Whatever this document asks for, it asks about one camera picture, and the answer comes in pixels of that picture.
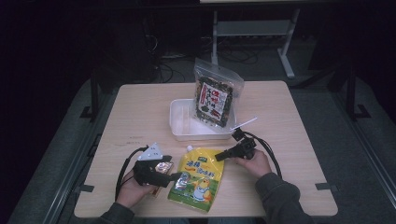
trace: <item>person's right hand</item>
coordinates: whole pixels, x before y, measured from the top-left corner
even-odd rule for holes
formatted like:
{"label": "person's right hand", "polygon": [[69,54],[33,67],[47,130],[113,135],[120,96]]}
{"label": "person's right hand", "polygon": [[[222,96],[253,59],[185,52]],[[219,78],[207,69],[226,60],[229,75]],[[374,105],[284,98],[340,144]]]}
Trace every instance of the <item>person's right hand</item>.
{"label": "person's right hand", "polygon": [[254,156],[251,160],[245,160],[239,157],[233,158],[237,163],[245,167],[253,176],[260,178],[271,173],[271,166],[264,152],[254,149]]}

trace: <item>sleeve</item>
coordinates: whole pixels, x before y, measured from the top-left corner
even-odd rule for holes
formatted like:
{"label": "sleeve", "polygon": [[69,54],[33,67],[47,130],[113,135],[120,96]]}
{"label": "sleeve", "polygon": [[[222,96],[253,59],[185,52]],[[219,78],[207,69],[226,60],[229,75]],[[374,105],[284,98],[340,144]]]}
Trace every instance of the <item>sleeve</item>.
{"label": "sleeve", "polygon": [[256,191],[269,223],[315,223],[300,205],[298,188],[283,181],[278,175],[270,173],[262,176],[256,182]]}
{"label": "sleeve", "polygon": [[113,203],[107,212],[95,219],[92,224],[130,224],[134,219],[134,212],[119,203]]}

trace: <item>hand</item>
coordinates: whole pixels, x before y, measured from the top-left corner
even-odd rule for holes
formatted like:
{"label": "hand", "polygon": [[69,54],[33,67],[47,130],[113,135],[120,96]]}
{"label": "hand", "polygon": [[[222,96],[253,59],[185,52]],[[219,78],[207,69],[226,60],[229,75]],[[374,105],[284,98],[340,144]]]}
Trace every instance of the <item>hand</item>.
{"label": "hand", "polygon": [[122,183],[125,183],[120,188],[119,197],[116,203],[119,203],[127,208],[132,208],[139,203],[143,197],[155,190],[153,185],[140,186],[137,181],[133,178],[134,171],[131,170],[123,179]]}
{"label": "hand", "polygon": [[245,167],[253,176],[260,178],[271,173],[270,162],[264,152],[254,149],[254,156],[251,160],[245,160],[239,157],[233,158],[237,163]]}

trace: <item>white tag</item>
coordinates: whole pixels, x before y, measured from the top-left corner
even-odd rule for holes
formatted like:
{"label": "white tag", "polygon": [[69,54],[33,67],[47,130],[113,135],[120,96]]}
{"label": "white tag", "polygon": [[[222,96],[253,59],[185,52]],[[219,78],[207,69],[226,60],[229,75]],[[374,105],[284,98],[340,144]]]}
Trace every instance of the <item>white tag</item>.
{"label": "white tag", "polygon": [[146,149],[137,159],[139,161],[155,161],[163,158],[163,153],[157,143]]}

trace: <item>yellow pouch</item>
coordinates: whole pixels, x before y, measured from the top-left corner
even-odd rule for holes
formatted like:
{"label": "yellow pouch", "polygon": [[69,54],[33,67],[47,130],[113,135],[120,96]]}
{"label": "yellow pouch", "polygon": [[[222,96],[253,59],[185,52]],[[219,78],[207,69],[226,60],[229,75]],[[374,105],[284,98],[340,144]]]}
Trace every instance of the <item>yellow pouch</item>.
{"label": "yellow pouch", "polygon": [[216,161],[220,150],[198,147],[185,154],[177,170],[182,172],[168,199],[209,211],[218,192],[224,161]]}

